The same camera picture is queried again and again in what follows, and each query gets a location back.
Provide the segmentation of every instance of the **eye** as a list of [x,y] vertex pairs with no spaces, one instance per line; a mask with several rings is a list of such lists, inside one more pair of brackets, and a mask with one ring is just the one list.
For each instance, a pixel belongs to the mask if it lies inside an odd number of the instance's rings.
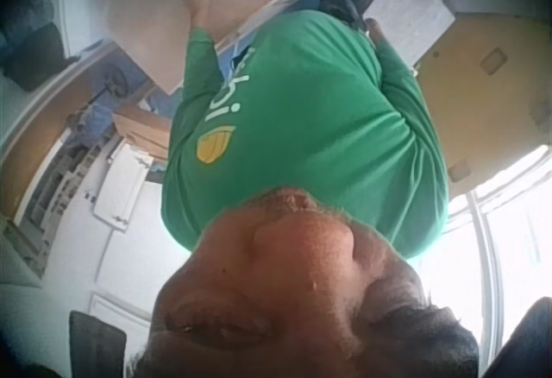
[[194,324],[181,329],[192,342],[220,350],[244,350],[261,343],[265,334],[234,324]]

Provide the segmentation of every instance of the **dark hair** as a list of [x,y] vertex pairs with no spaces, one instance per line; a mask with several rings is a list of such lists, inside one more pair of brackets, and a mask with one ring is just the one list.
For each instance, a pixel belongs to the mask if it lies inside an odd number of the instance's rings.
[[[402,307],[363,329],[367,346],[354,359],[359,378],[478,376],[479,348],[474,335],[448,308]],[[158,375],[144,356],[136,357],[127,367],[129,378],[152,376]]]

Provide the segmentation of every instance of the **window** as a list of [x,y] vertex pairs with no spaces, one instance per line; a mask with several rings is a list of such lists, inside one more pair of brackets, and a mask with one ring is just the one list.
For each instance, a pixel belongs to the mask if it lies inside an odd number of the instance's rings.
[[446,232],[414,266],[431,302],[450,307],[480,342],[481,265],[474,224],[469,221]]
[[[551,154],[541,146],[473,192],[454,198],[442,238],[410,261],[432,302],[450,307],[475,335],[482,368],[529,308],[552,296]],[[482,228],[480,236],[476,226]],[[480,250],[487,255],[480,256]],[[494,286],[484,286],[489,282]],[[483,293],[488,299],[482,299]]]
[[551,211],[546,180],[487,215],[502,274],[503,343],[537,300],[552,296]]

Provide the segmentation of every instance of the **yellow logo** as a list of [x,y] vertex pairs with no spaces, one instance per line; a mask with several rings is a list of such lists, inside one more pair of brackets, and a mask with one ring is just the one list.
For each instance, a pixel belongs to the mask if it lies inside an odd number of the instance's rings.
[[212,164],[226,152],[235,126],[221,126],[207,132],[198,140],[198,159],[205,164]]

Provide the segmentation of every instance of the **shirt sleeve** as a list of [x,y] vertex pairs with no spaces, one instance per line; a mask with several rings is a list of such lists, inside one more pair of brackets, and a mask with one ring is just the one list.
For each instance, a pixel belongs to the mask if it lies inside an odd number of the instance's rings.
[[376,54],[382,69],[381,92],[416,141],[411,152],[410,203],[394,244],[403,257],[411,258],[441,235],[449,214],[447,170],[422,91],[410,69],[388,42],[379,43]]
[[405,119],[416,138],[440,154],[439,140],[422,91],[410,69],[387,41],[376,45],[376,54],[382,69],[382,93]]
[[175,149],[185,142],[198,126],[204,113],[223,86],[224,77],[218,65],[215,42],[202,28],[194,28],[185,61],[182,103],[172,120],[169,160]]

